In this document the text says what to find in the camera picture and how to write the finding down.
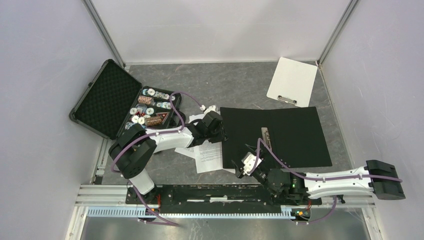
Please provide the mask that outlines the red folder black inside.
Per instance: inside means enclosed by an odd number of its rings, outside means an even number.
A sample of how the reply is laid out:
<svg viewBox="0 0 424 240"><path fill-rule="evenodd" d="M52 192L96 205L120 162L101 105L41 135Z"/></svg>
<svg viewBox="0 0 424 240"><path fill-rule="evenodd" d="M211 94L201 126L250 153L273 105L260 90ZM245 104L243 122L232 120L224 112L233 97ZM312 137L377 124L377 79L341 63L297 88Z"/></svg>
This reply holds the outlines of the red folder black inside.
<svg viewBox="0 0 424 240"><path fill-rule="evenodd" d="M222 142L223 167L234 168L248 149L270 131L272 152L290 168L331 167L332 161L316 107L243 109L221 107L227 140Z"/></svg>

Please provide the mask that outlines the printed text paper sheet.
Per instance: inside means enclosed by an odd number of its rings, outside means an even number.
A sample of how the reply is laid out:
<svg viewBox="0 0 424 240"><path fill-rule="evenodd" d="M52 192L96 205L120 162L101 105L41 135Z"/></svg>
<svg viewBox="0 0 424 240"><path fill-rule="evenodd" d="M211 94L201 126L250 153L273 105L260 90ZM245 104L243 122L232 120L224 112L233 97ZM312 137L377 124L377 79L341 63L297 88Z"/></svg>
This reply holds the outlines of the printed text paper sheet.
<svg viewBox="0 0 424 240"><path fill-rule="evenodd" d="M198 174L225 170L234 174L235 170L223 167L222 143L210 143L205 141L202 145L194 148L195 166Z"/></svg>

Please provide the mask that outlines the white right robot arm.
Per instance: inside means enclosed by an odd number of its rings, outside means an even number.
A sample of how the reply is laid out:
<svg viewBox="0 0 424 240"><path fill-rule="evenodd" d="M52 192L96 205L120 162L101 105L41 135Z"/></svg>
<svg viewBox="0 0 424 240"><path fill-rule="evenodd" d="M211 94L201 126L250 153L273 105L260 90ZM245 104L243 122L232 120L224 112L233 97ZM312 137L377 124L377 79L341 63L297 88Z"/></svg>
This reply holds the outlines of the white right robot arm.
<svg viewBox="0 0 424 240"><path fill-rule="evenodd" d="M402 180L394 165L367 160L365 166L327 172L296 172L269 168L260 155L248 151L241 160L233 161L236 176L252 177L269 192L270 197L283 205L316 203L323 197L374 194L379 200L404 200Z"/></svg>

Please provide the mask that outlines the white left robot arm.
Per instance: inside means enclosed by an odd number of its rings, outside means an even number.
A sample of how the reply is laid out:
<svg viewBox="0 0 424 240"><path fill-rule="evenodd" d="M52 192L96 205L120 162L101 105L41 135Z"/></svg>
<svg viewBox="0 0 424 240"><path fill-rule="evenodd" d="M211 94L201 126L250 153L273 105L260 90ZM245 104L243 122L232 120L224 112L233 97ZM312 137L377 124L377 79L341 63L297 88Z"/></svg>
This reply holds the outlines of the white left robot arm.
<svg viewBox="0 0 424 240"><path fill-rule="evenodd" d="M203 118L180 128L149 129L135 124L114 142L108 154L113 160L111 169L117 167L118 173L138 191L139 199L151 204L157 198L157 190L145 168L153 154L175 148L192 148L206 141L219 143L226 139L223 118L212 110L205 112Z"/></svg>

